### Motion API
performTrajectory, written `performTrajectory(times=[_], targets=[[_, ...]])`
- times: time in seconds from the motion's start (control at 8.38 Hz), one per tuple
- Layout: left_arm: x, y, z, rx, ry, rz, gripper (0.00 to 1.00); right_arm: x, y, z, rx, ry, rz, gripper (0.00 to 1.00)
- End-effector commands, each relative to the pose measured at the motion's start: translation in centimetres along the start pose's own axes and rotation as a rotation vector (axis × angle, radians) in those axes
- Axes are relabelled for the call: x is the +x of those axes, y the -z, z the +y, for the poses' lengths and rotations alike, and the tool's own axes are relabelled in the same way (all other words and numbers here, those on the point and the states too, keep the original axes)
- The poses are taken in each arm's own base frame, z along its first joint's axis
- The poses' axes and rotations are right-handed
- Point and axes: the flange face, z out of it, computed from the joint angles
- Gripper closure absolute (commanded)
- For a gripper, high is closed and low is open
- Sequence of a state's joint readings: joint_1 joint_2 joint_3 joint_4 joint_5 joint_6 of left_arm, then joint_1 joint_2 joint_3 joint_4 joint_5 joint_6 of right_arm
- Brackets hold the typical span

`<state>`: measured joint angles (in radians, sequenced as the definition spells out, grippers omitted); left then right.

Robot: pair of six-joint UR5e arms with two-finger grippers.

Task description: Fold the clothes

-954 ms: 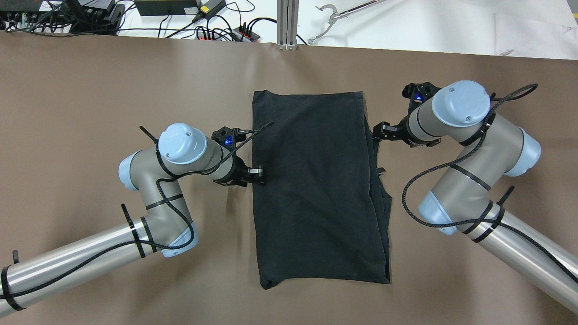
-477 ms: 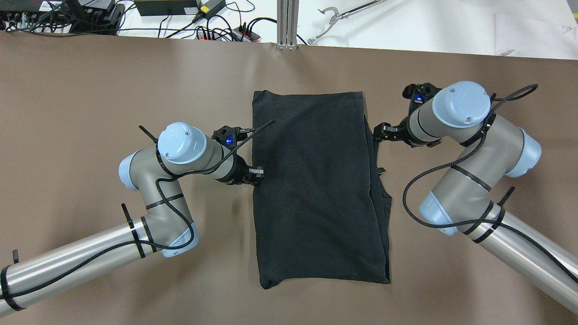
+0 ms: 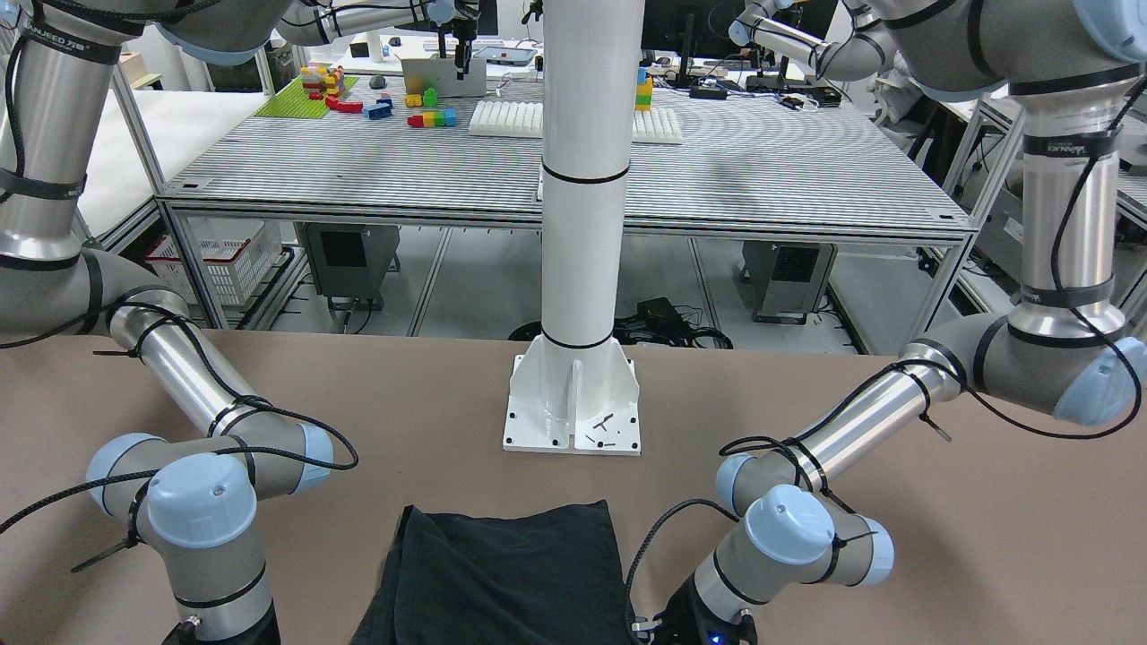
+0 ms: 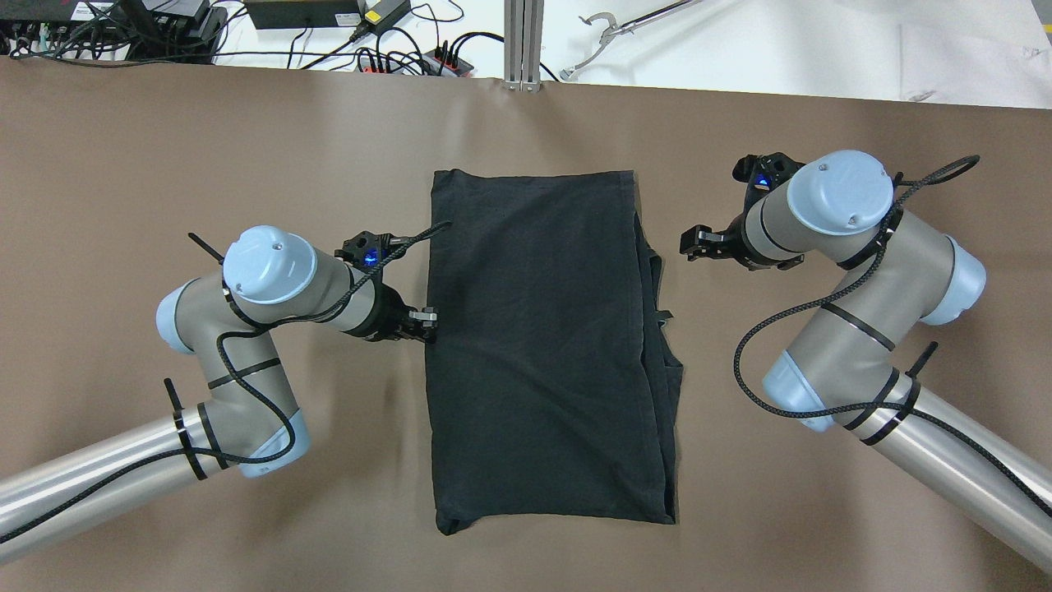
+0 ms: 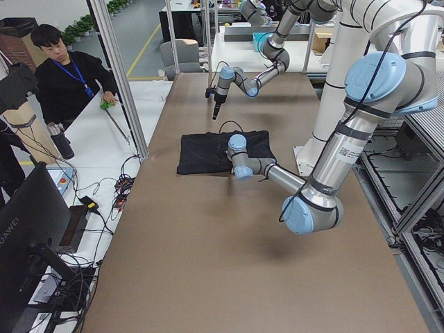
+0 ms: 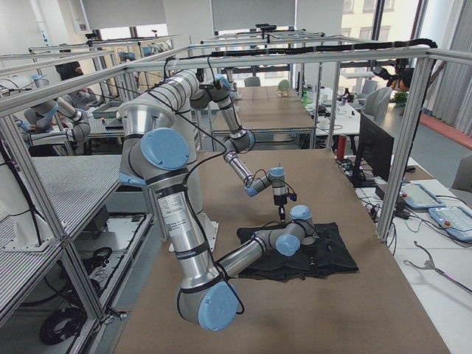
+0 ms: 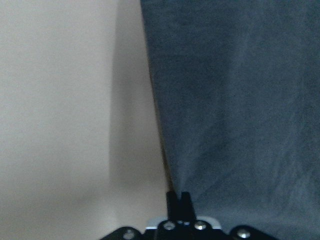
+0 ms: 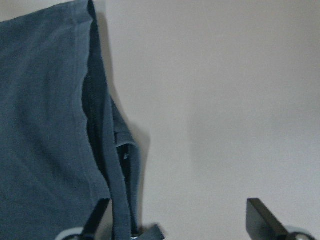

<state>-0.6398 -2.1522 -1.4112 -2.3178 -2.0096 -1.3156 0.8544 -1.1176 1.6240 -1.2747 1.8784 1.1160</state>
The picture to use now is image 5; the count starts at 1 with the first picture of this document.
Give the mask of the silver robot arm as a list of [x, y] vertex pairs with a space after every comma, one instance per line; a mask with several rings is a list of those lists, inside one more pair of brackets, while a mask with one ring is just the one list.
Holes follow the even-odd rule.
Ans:
[[426, 1], [289, 1], [263, 45], [271, 65], [252, 79], [238, 67], [222, 68], [215, 101], [227, 96], [232, 83], [247, 96], [256, 96], [262, 86], [287, 70], [284, 41], [299, 16], [308, 12], [322, 24], [338, 11], [368, 33], [376, 50], [354, 62], [345, 75], [345, 113], [309, 176], [297, 176], [271, 158], [250, 157], [243, 135], [228, 141], [227, 156], [238, 179], [262, 174], [290, 192], [280, 220], [296, 234], [332, 229], [341, 222], [343, 205], [337, 192], [379, 123], [432, 110], [438, 104], [436, 47], [443, 8]]
[[274, 30], [259, 39], [258, 53], [268, 62], [261, 72], [249, 78], [243, 68], [229, 65], [226, 61], [222, 60], [216, 66], [216, 73], [205, 90], [205, 97], [212, 97], [214, 100], [213, 120], [217, 119], [231, 85], [235, 84], [244, 95], [253, 99], [258, 96], [263, 86], [287, 71], [290, 55], [284, 44], [303, 13], [308, 12], [315, 24], [324, 24], [331, 20], [338, 10], [337, 5], [331, 1], [285, 1], [284, 7], [284, 14]]

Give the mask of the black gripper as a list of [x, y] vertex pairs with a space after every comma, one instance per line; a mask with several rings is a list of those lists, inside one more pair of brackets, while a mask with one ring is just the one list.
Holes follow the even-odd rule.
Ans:
[[205, 90], [205, 97], [209, 99], [211, 96], [214, 97], [214, 101], [216, 102], [212, 113], [212, 119], [216, 120], [221, 104], [226, 101], [226, 89], [220, 88], [219, 86], [207, 87]]

